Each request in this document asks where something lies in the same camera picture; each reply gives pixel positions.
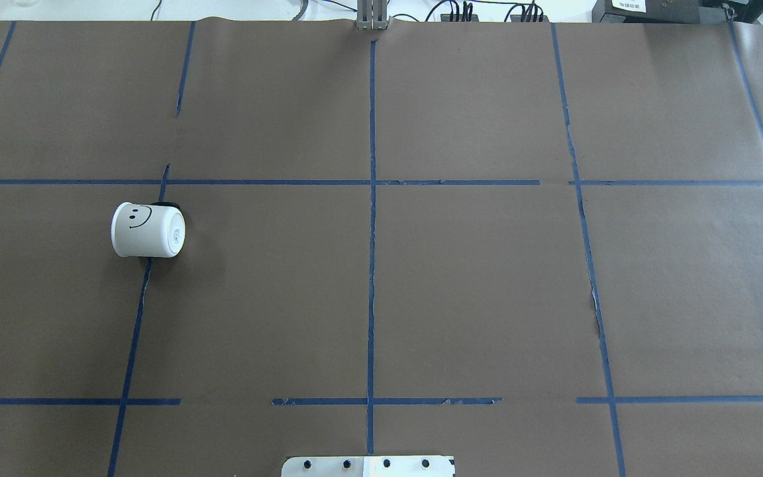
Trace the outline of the black power strip left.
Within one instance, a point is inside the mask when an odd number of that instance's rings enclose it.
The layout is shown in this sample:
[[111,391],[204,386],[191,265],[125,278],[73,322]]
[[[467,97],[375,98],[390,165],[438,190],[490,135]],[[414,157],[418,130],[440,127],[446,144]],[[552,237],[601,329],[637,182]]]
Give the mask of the black power strip left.
[[448,4],[449,12],[439,13],[439,21],[444,23],[472,23],[478,21],[474,12],[475,3],[470,1],[443,1],[437,4]]

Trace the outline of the black power strip right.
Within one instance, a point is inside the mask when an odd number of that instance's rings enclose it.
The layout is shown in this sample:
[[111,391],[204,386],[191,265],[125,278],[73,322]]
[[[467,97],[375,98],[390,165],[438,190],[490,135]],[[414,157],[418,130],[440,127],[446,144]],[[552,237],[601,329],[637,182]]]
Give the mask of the black power strip right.
[[543,23],[548,18],[543,8],[536,2],[517,3],[506,13],[505,21],[512,23]]

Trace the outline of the white metal base plate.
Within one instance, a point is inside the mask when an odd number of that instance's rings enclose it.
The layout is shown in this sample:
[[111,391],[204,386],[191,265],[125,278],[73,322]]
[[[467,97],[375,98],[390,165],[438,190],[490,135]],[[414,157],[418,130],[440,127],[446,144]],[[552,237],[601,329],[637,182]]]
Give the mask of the white metal base plate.
[[455,476],[454,458],[442,455],[295,456],[281,476]]

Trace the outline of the grey aluminium frame post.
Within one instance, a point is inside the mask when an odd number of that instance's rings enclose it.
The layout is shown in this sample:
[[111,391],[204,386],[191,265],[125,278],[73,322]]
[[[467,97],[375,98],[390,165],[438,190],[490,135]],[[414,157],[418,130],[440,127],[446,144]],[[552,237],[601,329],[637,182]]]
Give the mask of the grey aluminium frame post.
[[358,0],[356,27],[358,30],[387,30],[389,15],[387,0]]

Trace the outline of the black electronics box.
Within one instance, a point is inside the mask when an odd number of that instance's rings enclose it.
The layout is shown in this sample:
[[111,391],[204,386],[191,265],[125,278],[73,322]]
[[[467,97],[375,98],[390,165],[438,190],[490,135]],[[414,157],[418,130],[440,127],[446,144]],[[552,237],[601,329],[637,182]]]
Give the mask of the black electronics box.
[[702,1],[597,1],[591,23],[716,25],[734,15],[733,9],[708,7]]

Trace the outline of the black power strip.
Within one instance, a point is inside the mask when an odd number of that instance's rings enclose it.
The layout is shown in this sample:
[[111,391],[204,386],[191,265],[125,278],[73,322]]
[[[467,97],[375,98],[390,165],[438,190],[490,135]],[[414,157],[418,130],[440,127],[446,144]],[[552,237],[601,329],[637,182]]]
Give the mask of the black power strip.
[[439,21],[444,23],[472,23],[478,21],[474,12],[475,3],[470,1],[443,1],[437,4],[448,4],[449,12],[439,13]]
[[543,8],[536,2],[517,3],[506,13],[505,21],[512,23],[543,23],[548,18]]

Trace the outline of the white smiley face mug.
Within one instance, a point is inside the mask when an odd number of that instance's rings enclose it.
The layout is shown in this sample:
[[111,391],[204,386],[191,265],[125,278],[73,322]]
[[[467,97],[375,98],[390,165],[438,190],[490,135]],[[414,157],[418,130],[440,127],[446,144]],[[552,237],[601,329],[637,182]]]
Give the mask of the white smiley face mug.
[[120,257],[173,258],[186,233],[181,208],[172,202],[123,202],[110,223],[111,244]]

